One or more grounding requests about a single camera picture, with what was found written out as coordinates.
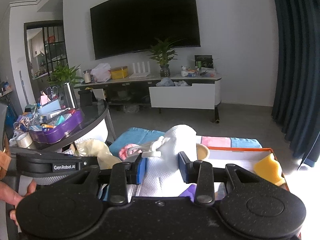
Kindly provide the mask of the person's left hand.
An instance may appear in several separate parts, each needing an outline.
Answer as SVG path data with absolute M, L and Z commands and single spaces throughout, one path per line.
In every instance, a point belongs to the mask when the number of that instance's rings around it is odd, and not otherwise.
M 34 193 L 36 191 L 36 186 L 37 186 L 36 181 L 32 180 L 27 187 L 27 192 L 24 197 Z M 4 182 L 1 182 L 0 188 L 1 188 L 0 190 L 1 200 L 15 207 L 13 210 L 10 211 L 9 215 L 10 215 L 10 219 L 13 220 L 15 224 L 18 226 L 18 222 L 16 219 L 16 207 L 24 197 L 20 196 L 15 190 L 10 188 Z

